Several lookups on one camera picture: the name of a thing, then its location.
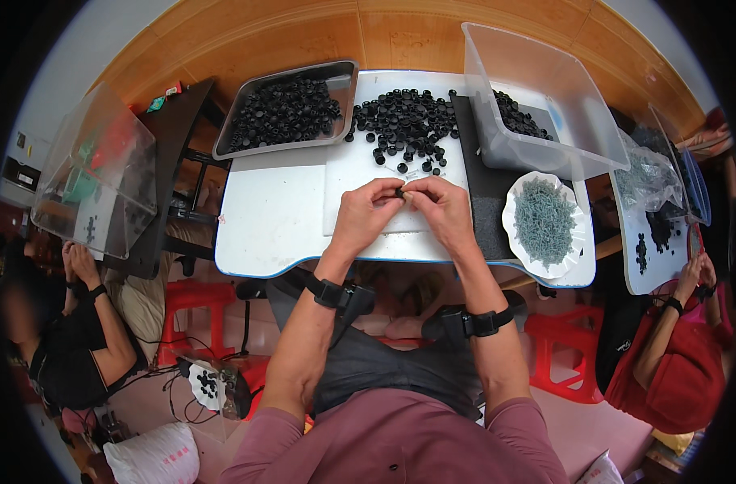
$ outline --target red shirt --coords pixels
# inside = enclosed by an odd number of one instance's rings
[[[652,308],[642,317],[634,342],[615,368],[605,400],[667,434],[697,431],[709,424],[726,388],[720,357],[731,336],[723,324],[712,328],[680,317],[645,390],[634,378],[634,363],[659,314]]]

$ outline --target green basket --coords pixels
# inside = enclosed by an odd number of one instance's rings
[[[73,167],[67,176],[67,184],[64,186],[62,202],[80,202],[94,193],[96,189],[96,178],[86,173],[80,167]]]

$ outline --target white cutting board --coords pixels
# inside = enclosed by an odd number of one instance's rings
[[[445,79],[438,79],[437,82],[432,82],[424,75],[424,72],[398,71],[397,74],[397,76],[388,76],[383,73],[382,76],[377,76],[375,73],[361,72],[355,92],[355,104],[372,101],[378,98],[379,94],[384,94],[393,89],[412,88],[418,89],[419,92],[429,89],[434,98],[443,98],[448,101],[449,89],[460,89],[461,81],[446,83]],[[385,153],[384,157],[387,161],[382,166],[377,165],[373,160],[373,149],[377,148],[378,144],[366,141],[367,133],[368,131],[355,130],[355,140],[353,142],[340,142],[328,147],[328,160],[325,164],[324,219],[322,224],[322,234],[324,236],[333,235],[335,219],[341,205],[341,195],[345,191],[361,187],[374,178],[395,177],[405,179],[408,182],[412,179],[431,176],[430,173],[425,173],[421,169],[421,164],[426,158],[419,158],[418,156],[414,157],[413,162],[408,163],[408,171],[404,175],[396,170],[398,163],[403,161],[402,153],[395,156],[389,156]],[[462,148],[459,140],[446,136],[436,144],[445,150],[443,157],[447,161],[446,167],[441,169],[441,176],[467,190],[465,162],[462,158]],[[439,165],[435,162],[432,166],[438,167]],[[387,227],[382,230],[382,234],[426,232],[429,229],[430,227],[422,214],[418,211],[411,212],[410,207],[406,205],[390,220]]]

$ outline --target small table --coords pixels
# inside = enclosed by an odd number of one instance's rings
[[[358,78],[355,104],[375,98],[374,92],[393,88],[430,89],[434,97],[446,97],[449,89],[465,92],[462,74],[421,71],[361,71]],[[364,136],[363,131],[356,133]],[[453,183],[466,190],[464,160],[459,140],[447,136],[445,143],[448,169],[462,173]],[[349,143],[316,148],[283,150],[234,159],[221,208],[215,245],[215,263],[218,269],[233,276],[269,278],[284,273],[291,267],[317,259],[330,243],[324,236],[325,172],[326,165],[343,161]],[[363,169],[371,163],[370,151],[366,159],[353,161]],[[377,171],[379,176],[391,177],[390,171]],[[588,192],[583,181],[573,182],[578,205],[588,218],[589,237],[581,262],[565,276],[542,280],[550,287],[584,287],[595,275],[595,249]],[[340,188],[341,192],[357,188],[353,181]],[[429,231],[386,233],[366,248],[359,259],[402,262],[450,263],[451,257]],[[511,266],[524,270],[515,259],[489,261],[494,266]]]
[[[663,253],[658,252],[645,212],[624,212],[613,172],[610,172],[609,176],[615,195],[621,241],[624,245],[626,288],[634,296],[649,294],[663,283],[677,279],[682,266],[688,262],[688,223],[685,219],[679,219],[679,223],[675,222],[672,237],[669,238],[669,248],[664,248]],[[647,266],[642,273],[640,264],[636,261],[636,247],[640,242],[640,234],[643,234],[647,251],[645,254]]]
[[[230,160],[216,161],[212,155],[188,148],[193,128],[199,115],[203,115],[218,129],[225,114],[210,99],[214,81],[207,79],[191,85],[187,91],[170,96],[158,111],[140,115],[140,121],[156,138],[156,203],[158,213],[143,230],[129,251],[127,259],[105,256],[104,264],[130,276],[153,279],[158,274],[160,252],[167,250],[189,257],[213,259],[214,251],[209,247],[184,242],[166,236],[164,230],[169,218],[191,220],[198,223],[216,225],[216,218],[195,211],[199,190],[206,173],[207,165],[229,169]],[[183,158],[202,164],[194,197],[189,200],[190,209],[174,208],[169,204],[175,190],[175,182]]]

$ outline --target hand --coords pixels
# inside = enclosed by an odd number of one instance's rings
[[[405,200],[395,196],[398,178],[377,178],[341,196],[330,247],[352,259],[381,234]]]
[[[711,259],[706,252],[699,256],[701,263],[701,278],[704,285],[714,287],[717,284],[717,274],[715,274],[715,265],[711,263]]]
[[[94,290],[102,284],[100,274],[96,271],[94,257],[86,247],[74,244],[70,248],[70,259],[73,263],[75,275],[89,287],[89,290]]]
[[[680,301],[684,306],[690,296],[693,295],[696,286],[699,284],[701,276],[702,263],[701,258],[696,257],[688,261],[682,268],[680,280],[677,282],[677,289],[674,290],[674,299]]]
[[[70,248],[74,245],[75,245],[74,242],[67,241],[62,246],[62,261],[64,262],[64,276],[67,279],[67,282],[69,283],[75,282],[75,271],[73,270],[73,260],[70,258]]]
[[[425,177],[406,184],[402,190],[404,197],[427,219],[435,238],[449,254],[477,248],[470,220],[470,200],[463,188],[440,177]]]

